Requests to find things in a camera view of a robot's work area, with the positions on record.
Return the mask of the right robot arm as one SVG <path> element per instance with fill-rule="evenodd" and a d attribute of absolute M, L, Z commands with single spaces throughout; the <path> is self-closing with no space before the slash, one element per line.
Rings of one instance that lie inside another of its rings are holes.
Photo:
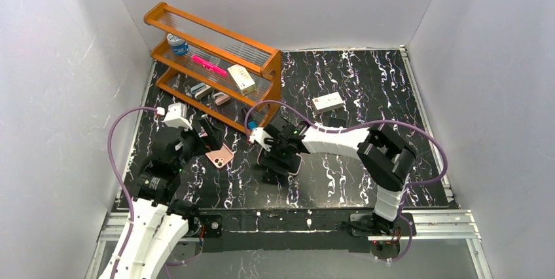
<path fill-rule="evenodd" d="M 372 214 L 344 224 L 351 227 L 354 236 L 398 236 L 399 210 L 416 151 L 387 124 L 354 130 L 310 126 L 307 122 L 281 128 L 268 124 L 253 129 L 249 141 L 261 146 L 258 164 L 283 176 L 298 174 L 303 154 L 326 153 L 359 160 L 377 185 L 376 204 Z"/>

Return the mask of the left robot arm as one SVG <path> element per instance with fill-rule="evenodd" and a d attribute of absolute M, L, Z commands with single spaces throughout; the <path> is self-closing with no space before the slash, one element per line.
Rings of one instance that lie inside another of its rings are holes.
<path fill-rule="evenodd" d="M 203 115 L 198 132 L 177 113 L 167 112 L 150 155 L 127 189 L 130 212 L 101 278 L 156 278 L 170 253 L 198 222 L 198 206 L 174 197 L 183 166 L 223 146 L 223 133 Z"/>

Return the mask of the pink phone case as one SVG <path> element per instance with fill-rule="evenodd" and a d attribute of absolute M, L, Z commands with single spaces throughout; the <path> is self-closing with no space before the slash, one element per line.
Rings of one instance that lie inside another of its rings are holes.
<path fill-rule="evenodd" d="M 220 149 L 207 152 L 205 156 L 214 165 L 214 167 L 221 169 L 228 163 L 232 162 L 234 152 L 225 143 L 223 143 Z"/>

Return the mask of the phone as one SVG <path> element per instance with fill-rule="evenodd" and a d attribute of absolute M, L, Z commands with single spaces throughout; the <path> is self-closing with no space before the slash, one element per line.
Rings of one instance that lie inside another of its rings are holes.
<path fill-rule="evenodd" d="M 329 117 L 326 126 L 331 128 L 347 128 L 347 120 L 337 117 Z"/>
<path fill-rule="evenodd" d="M 282 176 L 297 176 L 302 163 L 299 154 L 283 155 L 261 149 L 257 164 Z"/>

